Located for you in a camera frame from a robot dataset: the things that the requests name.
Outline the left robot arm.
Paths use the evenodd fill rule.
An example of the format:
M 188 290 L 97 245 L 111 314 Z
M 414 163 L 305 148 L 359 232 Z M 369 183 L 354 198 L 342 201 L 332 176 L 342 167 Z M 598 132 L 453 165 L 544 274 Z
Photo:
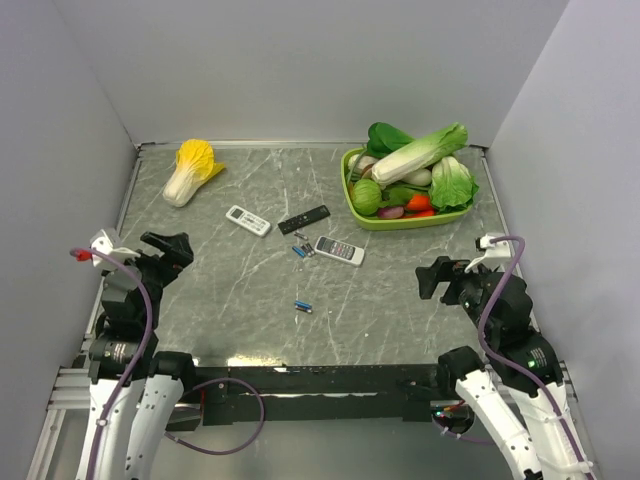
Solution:
M 89 419 L 79 479 L 147 479 L 177 402 L 198 387 L 189 353 L 160 351 L 155 330 L 165 288 L 194 260 L 186 233 L 140 237 L 153 255 L 99 231 L 74 257 L 104 278 L 89 356 Z

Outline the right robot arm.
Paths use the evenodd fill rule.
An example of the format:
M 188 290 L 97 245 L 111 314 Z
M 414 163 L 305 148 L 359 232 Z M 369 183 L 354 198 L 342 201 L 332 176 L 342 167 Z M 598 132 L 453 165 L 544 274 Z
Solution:
M 564 375 L 551 344 L 532 326 L 526 282 L 468 260 L 437 258 L 415 271 L 419 296 L 437 286 L 440 301 L 460 306 L 477 328 L 483 352 L 453 349 L 438 359 L 436 383 L 482 423 L 515 479 L 592 479 L 579 441 Z

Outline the white grey-faced remote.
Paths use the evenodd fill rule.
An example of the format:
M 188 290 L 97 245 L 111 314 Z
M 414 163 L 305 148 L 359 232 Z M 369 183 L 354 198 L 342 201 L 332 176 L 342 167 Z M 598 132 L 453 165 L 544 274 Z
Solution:
M 337 260 L 348 265 L 359 267 L 365 256 L 361 247 L 356 247 L 326 236 L 320 236 L 314 245 L 317 254 Z

